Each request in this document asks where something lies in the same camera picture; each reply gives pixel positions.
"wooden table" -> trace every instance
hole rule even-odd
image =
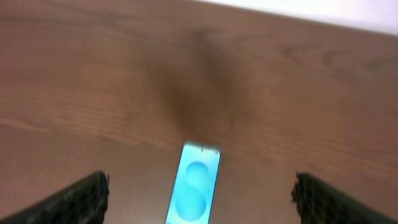
[[[0,217],[94,170],[105,223],[163,223],[184,140],[212,223],[299,223],[296,171],[398,219],[398,39],[178,0],[5,0]]]

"wood grain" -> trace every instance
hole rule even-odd
[[[178,0],[1,4],[0,217],[103,169],[106,223],[162,223],[190,139],[223,148],[212,223],[299,223],[296,170],[398,219],[397,37]]]

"brown wooden surface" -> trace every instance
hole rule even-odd
[[[398,39],[211,4],[0,3],[0,217],[98,169],[106,223],[163,223],[185,139],[212,223],[299,223],[296,170],[398,219]]]

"black object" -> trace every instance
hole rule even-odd
[[[98,171],[0,224],[101,224],[108,209],[109,177]]]
[[[302,224],[397,224],[310,174],[297,174],[292,197]]]

